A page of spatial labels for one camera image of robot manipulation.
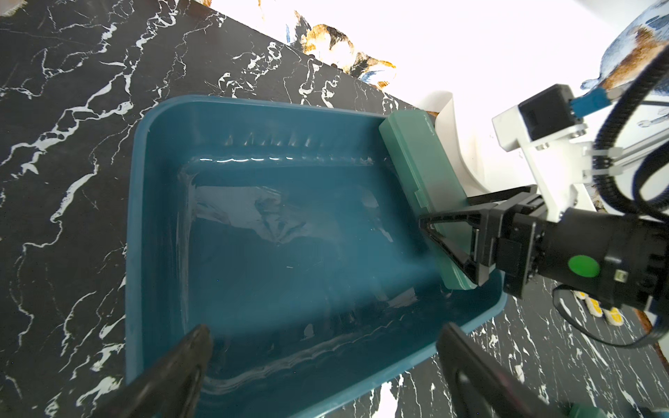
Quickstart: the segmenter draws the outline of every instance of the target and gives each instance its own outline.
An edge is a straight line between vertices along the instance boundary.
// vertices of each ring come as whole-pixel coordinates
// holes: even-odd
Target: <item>teal plastic basin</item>
[[[130,382],[196,324],[198,417],[314,417],[427,359],[444,322],[499,313],[497,274],[447,290],[379,134],[385,117],[182,96],[132,154]]]

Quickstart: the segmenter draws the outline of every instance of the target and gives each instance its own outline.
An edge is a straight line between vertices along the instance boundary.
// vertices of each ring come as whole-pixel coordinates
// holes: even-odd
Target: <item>blue connector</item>
[[[606,90],[598,87],[581,97],[572,99],[569,105],[571,106],[574,115],[578,118],[582,118],[591,113],[595,113],[600,109],[611,106],[611,100],[609,100],[606,95]]]

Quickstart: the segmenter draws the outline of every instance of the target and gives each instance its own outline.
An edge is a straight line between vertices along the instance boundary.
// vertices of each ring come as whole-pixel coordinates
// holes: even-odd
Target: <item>green lid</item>
[[[393,112],[380,125],[379,131],[416,216],[467,206],[467,196],[426,112]],[[436,229],[464,251],[470,251],[472,228],[466,223],[443,223]],[[428,245],[447,288],[469,290],[476,287],[436,244],[428,240]]]
[[[569,411],[569,418],[606,418],[606,414],[592,405],[575,403]]]
[[[587,255],[574,255],[567,262],[569,269],[581,277],[597,277],[599,275],[599,263]]]

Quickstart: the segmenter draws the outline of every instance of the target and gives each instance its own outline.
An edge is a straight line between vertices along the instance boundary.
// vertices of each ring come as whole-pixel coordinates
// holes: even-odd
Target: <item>white plastic mount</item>
[[[592,181],[592,143],[573,142],[585,134],[587,125],[570,126],[532,141],[518,106],[495,116],[492,125],[504,150],[522,149],[548,208],[547,221],[558,222],[580,199],[589,201],[582,183]]]

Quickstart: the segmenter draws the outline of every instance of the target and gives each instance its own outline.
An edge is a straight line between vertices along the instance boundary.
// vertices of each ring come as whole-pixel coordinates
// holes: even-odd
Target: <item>black cable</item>
[[[653,205],[649,204],[648,201],[641,196],[641,188],[653,174],[657,173],[667,163],[669,163],[669,142],[665,142],[662,146],[659,146],[644,158],[636,173],[634,173],[634,179],[632,181],[632,196],[634,196],[634,203],[637,207],[647,215],[665,223],[669,223],[669,215],[666,215],[653,207]],[[669,185],[667,185],[661,193],[661,195],[666,194],[669,194]]]
[[[665,47],[655,59],[646,66],[644,71],[634,80],[632,85],[623,93],[618,103],[606,118],[604,125],[597,133],[593,144],[595,150],[607,150],[615,142],[627,124],[630,116],[644,101],[648,93],[669,72],[669,46]],[[594,156],[593,169],[608,169],[613,161],[608,156]],[[623,213],[639,213],[634,201],[628,199],[618,189],[615,178],[611,175],[595,175],[593,181],[601,198],[614,209]],[[664,210],[669,205],[669,191],[665,190],[657,197],[650,199],[647,204],[657,210]]]
[[[657,102],[655,100],[644,100],[641,102],[641,104],[645,104],[646,106],[664,106],[666,108],[669,108],[669,102]]]
[[[577,292],[580,292],[580,290],[576,288],[572,288],[571,286],[568,286],[566,284],[561,284],[560,286],[557,286],[555,289],[553,289],[553,306],[555,309],[557,309],[558,313],[560,313],[560,316],[564,318],[565,321],[567,321],[570,325],[572,325],[574,328],[578,329],[585,335],[586,337],[590,338],[591,340],[598,341],[602,344],[606,344],[608,346],[613,346],[613,347],[618,347],[618,348],[639,348],[643,346],[647,346],[649,344],[654,344],[658,340],[660,340],[663,336],[669,332],[669,320],[667,320],[666,317],[664,316],[658,316],[657,321],[655,322],[655,325],[653,325],[653,328],[650,330],[649,333],[647,333],[644,336],[641,336],[637,338],[636,340],[629,342],[627,344],[616,344],[614,342],[609,342],[609,341],[604,341],[590,333],[590,331],[586,330],[583,325],[578,323],[574,318],[571,317],[571,315],[566,311],[563,303],[560,302],[560,300],[557,297],[558,292],[562,290],[575,290]]]

